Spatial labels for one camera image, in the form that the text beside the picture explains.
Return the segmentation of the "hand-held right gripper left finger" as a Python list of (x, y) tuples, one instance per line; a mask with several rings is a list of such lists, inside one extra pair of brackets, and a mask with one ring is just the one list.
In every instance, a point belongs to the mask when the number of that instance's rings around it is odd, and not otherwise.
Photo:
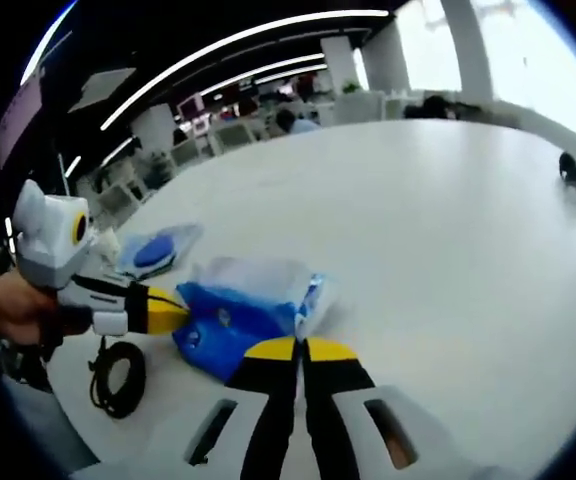
[(75, 479), (278, 479), (294, 428), (297, 345), (292, 337), (249, 349), (230, 381), (182, 404), (146, 448)]

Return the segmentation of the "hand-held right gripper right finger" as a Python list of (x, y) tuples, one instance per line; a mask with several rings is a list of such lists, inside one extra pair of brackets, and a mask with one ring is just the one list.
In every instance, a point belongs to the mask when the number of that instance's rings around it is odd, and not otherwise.
[(306, 426), (323, 479), (514, 479), (463, 454), (429, 411), (378, 386), (349, 347), (303, 343)]

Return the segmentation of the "person's left hand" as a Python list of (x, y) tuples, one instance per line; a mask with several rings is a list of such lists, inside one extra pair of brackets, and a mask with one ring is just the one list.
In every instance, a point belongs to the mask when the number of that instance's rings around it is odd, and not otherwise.
[(41, 345), (56, 335), (75, 336), (87, 330), (64, 315), (53, 294), (35, 288), (19, 272), (0, 275), (0, 339)]

